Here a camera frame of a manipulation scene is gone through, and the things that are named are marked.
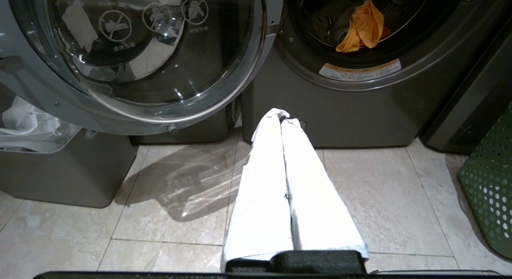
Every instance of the washing machine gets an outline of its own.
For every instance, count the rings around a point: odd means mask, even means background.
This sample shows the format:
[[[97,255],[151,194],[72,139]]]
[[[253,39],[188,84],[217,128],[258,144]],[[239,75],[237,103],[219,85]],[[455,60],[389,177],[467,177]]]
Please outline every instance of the washing machine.
[[[0,0],[0,82],[88,129],[176,134],[247,86],[282,9],[283,0]]]
[[[274,47],[242,94],[243,137],[280,108],[316,147],[410,144],[510,4],[372,0],[390,35],[372,49],[337,53],[307,27],[309,0],[284,1]]]

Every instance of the tile floor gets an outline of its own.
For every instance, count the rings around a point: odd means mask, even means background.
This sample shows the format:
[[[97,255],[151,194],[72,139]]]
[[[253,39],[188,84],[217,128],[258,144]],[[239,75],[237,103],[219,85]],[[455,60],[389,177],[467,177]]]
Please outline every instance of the tile floor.
[[[144,146],[104,209],[0,192],[0,277],[48,270],[217,272],[229,212],[250,151],[223,142]],[[512,261],[483,244],[446,155],[407,148],[318,150],[371,259],[366,268],[491,269]]]

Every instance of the gray trash bin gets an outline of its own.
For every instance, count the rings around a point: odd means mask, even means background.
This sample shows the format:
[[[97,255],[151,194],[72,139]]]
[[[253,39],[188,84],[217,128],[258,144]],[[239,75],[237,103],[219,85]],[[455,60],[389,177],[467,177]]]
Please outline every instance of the gray trash bin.
[[[0,151],[0,190],[21,199],[102,208],[135,155],[127,136],[81,129],[53,153]]]

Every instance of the green laundry basket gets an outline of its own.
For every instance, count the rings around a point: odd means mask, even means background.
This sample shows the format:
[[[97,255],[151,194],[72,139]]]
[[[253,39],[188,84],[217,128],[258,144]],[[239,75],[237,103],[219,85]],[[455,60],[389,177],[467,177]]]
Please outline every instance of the green laundry basket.
[[[512,259],[512,102],[459,170],[489,245]]]

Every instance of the orange garment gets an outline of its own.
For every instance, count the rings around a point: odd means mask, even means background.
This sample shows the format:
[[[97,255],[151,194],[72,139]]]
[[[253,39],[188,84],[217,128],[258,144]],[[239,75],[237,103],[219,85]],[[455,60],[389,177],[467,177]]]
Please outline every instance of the orange garment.
[[[356,7],[349,20],[349,30],[345,39],[336,47],[340,53],[359,50],[360,46],[373,48],[382,38],[384,15],[368,0]]]

